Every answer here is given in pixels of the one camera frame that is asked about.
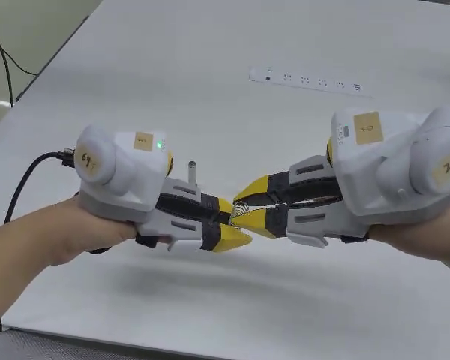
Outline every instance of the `metal pin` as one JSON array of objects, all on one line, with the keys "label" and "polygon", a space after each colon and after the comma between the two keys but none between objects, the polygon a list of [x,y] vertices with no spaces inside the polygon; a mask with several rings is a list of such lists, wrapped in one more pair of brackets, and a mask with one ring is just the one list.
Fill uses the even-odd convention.
[{"label": "metal pin", "polygon": [[195,161],[188,163],[188,184],[197,186],[197,163]]}]

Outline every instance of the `handwritten number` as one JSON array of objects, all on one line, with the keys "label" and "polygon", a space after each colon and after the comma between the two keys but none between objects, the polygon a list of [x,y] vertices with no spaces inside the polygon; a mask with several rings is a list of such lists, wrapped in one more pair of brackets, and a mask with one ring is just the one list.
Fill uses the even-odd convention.
[{"label": "handwritten number", "polygon": [[87,163],[85,165],[85,167],[89,167],[90,166],[90,161],[92,161],[92,159],[90,158],[90,156],[87,153],[85,153],[85,154],[82,155],[82,161]]},{"label": "handwritten number", "polygon": [[445,168],[445,174],[448,174],[450,171],[450,163],[446,163],[443,167]]},{"label": "handwritten number", "polygon": [[363,132],[365,132],[365,131],[372,131],[373,129],[374,129],[373,125],[369,125],[369,126],[366,126],[366,127],[360,127],[360,130],[363,131]]}]

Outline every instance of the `yellow tip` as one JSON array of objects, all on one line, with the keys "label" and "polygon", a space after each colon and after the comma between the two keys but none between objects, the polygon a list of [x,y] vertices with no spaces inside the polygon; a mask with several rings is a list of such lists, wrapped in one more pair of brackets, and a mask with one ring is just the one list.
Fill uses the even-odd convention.
[{"label": "yellow tip", "polygon": [[166,166],[166,176],[170,175],[173,169],[173,155],[171,151],[168,151],[168,164]]},{"label": "yellow tip", "polygon": [[259,208],[243,215],[239,215],[232,219],[233,225],[242,229],[250,230],[253,233],[265,236],[270,239],[275,239],[275,236],[269,232],[266,226],[266,208]]},{"label": "yellow tip", "polygon": [[265,175],[261,178],[258,178],[250,185],[247,186],[245,190],[243,190],[239,195],[235,196],[233,202],[236,203],[242,199],[245,199],[251,195],[255,194],[264,194],[269,189],[269,176]]},{"label": "yellow tip", "polygon": [[220,209],[220,212],[226,212],[227,214],[232,214],[232,204],[230,204],[225,199],[222,199],[221,197],[218,198],[218,208]]},{"label": "yellow tip", "polygon": [[215,253],[221,253],[223,251],[235,249],[240,246],[250,244],[252,241],[252,237],[250,235],[241,232],[235,227],[222,223],[220,224],[220,233],[220,241],[213,249],[213,252]]},{"label": "yellow tip", "polygon": [[327,144],[327,150],[328,150],[328,156],[330,157],[330,165],[333,164],[333,145],[332,145],[332,138],[328,139]]}]

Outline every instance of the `black cable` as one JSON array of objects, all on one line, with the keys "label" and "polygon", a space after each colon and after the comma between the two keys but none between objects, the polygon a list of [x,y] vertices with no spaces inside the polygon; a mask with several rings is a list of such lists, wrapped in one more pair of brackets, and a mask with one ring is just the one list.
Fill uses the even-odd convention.
[{"label": "black cable", "polygon": [[[12,200],[10,201],[10,205],[8,206],[7,215],[5,216],[5,220],[3,224],[7,224],[11,221],[12,215],[15,210],[15,206],[17,205],[18,198],[20,194],[22,193],[23,187],[25,186],[26,182],[29,180],[30,175],[33,173],[35,168],[46,159],[59,159],[61,160],[61,164],[66,167],[74,167],[74,152],[73,150],[65,149],[65,151],[59,151],[59,152],[48,152],[46,154],[43,154],[31,165],[28,167],[27,171],[25,171],[25,174],[22,177],[22,180],[20,180],[20,183],[16,187],[15,192],[13,193]],[[0,332],[3,332],[3,324],[2,324],[2,318],[0,318]]]},{"label": "black cable", "polygon": [[3,49],[3,52],[4,52],[5,55],[6,55],[6,56],[7,56],[7,57],[15,64],[15,66],[17,66],[17,67],[18,67],[21,71],[23,71],[25,74],[33,75],[34,77],[37,76],[36,73],[32,73],[31,71],[28,71],[28,70],[24,69],[23,67],[21,67],[21,66],[15,61],[14,57],[8,53],[7,50]]},{"label": "black cable", "polygon": [[20,65],[18,65],[18,63],[15,61],[15,59],[12,57],[12,55],[10,55],[7,50],[3,49],[3,52],[5,53],[6,56],[8,56],[8,58],[15,64],[16,67],[18,67],[21,71],[23,71],[25,74],[28,75],[33,75],[34,77],[37,76],[36,73],[32,73],[31,71],[25,70],[23,67],[21,67]]},{"label": "black cable", "polygon": [[12,79],[10,77],[10,69],[8,68],[7,56],[5,55],[5,52],[4,52],[1,44],[0,44],[0,55],[3,60],[3,64],[5,65],[5,73],[7,74],[8,95],[10,96],[10,106],[14,107],[14,91],[12,89]]}]

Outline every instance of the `wrist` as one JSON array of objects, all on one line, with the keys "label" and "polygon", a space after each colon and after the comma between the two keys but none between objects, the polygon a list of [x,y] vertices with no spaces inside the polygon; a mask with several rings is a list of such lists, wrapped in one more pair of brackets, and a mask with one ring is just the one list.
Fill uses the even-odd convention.
[{"label": "wrist", "polygon": [[29,232],[30,247],[45,266],[54,265],[69,247],[68,226],[57,205],[43,208],[18,221],[23,221]]}]

